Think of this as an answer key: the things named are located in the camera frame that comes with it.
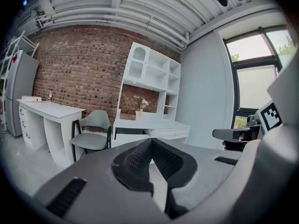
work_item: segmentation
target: silver refrigerator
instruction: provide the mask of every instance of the silver refrigerator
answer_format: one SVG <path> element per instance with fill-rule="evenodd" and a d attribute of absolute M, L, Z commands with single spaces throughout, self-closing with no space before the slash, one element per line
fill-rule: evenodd
<path fill-rule="evenodd" d="M 23 95 L 31 96 L 39 61 L 20 50 L 11 61 L 6 82 L 5 111 L 7 129 L 13 136 L 22 134 L 19 102 Z"/>

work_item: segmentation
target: black vent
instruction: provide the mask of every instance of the black vent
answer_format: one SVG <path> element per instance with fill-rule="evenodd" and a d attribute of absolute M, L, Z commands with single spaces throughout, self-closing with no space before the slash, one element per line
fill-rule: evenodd
<path fill-rule="evenodd" d="M 81 178 L 74 178 L 48 205 L 47 209 L 56 216 L 63 218 L 86 183 L 87 181 Z"/>
<path fill-rule="evenodd" d="M 217 158 L 215 158 L 215 160 L 218 162 L 223 162 L 223 163 L 227 163 L 230 165 L 236 165 L 238 162 L 237 159 L 230 159 L 230 158 L 225 158 L 225 157 L 217 157 Z"/>

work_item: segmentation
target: desk drawer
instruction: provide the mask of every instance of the desk drawer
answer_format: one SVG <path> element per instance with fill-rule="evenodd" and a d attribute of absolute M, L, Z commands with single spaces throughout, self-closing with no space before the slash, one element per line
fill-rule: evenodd
<path fill-rule="evenodd" d="M 22 130 L 25 131 L 25 132 L 27 132 L 27 133 L 29 133 L 28 132 L 29 131 L 28 122 L 25 121 L 25 120 L 22 120 L 22 119 L 20 119 L 20 122 L 21 122 L 21 128 L 22 128 Z"/>
<path fill-rule="evenodd" d="M 188 137 L 189 135 L 189 128 L 184 129 L 155 129 L 152 130 L 150 136 L 152 138 L 166 138 L 166 137 L 173 137 L 178 136 L 180 138 L 182 137 Z"/>
<path fill-rule="evenodd" d="M 33 149 L 32 140 L 31 140 L 30 135 L 26 131 L 24 131 L 24 130 L 22 130 L 22 133 L 23 133 L 23 139 L 25 141 L 26 146 L 28 146 L 29 148 Z"/>
<path fill-rule="evenodd" d="M 19 106 L 19 116 L 22 120 L 27 121 L 27 110 L 22 106 Z"/>

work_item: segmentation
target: white desk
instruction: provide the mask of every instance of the white desk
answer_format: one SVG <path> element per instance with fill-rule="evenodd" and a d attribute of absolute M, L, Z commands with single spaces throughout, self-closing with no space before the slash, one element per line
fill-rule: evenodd
<path fill-rule="evenodd" d="M 50 101 L 23 102 L 18 99 L 23 137 L 33 150 L 48 143 L 55 163 L 68 167 L 73 163 L 71 148 L 72 122 L 82 118 L 85 109 L 60 105 Z M 83 150 L 76 147 L 77 160 Z"/>
<path fill-rule="evenodd" d="M 117 134 L 117 128 L 142 129 L 146 134 Z M 115 119 L 112 147 L 146 138 L 164 138 L 187 143 L 191 126 L 173 120 L 160 120 L 154 117 L 137 120 Z"/>

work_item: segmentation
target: window frame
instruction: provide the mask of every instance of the window frame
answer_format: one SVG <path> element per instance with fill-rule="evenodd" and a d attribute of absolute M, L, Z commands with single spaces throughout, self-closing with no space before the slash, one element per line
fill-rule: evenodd
<path fill-rule="evenodd" d="M 233 120 L 232 120 L 231 128 L 234 128 L 236 116 L 247 117 L 249 115 L 254 115 L 256 113 L 256 111 L 258 110 L 258 109 L 240 107 L 240 87 L 239 87 L 239 79 L 238 79 L 237 70 L 245 69 L 245 68 L 252 68 L 252 67 L 274 65 L 275 69 L 276 69 L 276 74 L 278 75 L 278 73 L 282 69 L 282 64 L 280 62 L 278 53 L 276 52 L 273 43 L 271 42 L 270 38 L 267 35 L 267 32 L 274 32 L 274 31 L 281 31 L 281 30 L 288 30 L 287 26 L 279 25 L 279 26 L 272 26 L 272 27 L 266 27 L 266 28 L 259 27 L 257 30 L 253 30 L 250 32 L 246 32 L 246 33 L 237 35 L 237 36 L 233 36 L 229 39 L 223 39 L 225 48 L 228 53 L 229 61 L 231 64 L 231 69 L 232 69 L 232 74 L 233 74 L 233 82 L 234 82 L 235 101 L 234 101 L 234 113 L 233 113 Z M 262 36 L 262 38 L 266 42 L 266 44 L 271 52 L 271 55 L 233 62 L 231 59 L 227 44 L 231 43 L 231 42 L 238 41 L 243 38 L 255 36 L 255 35 Z"/>

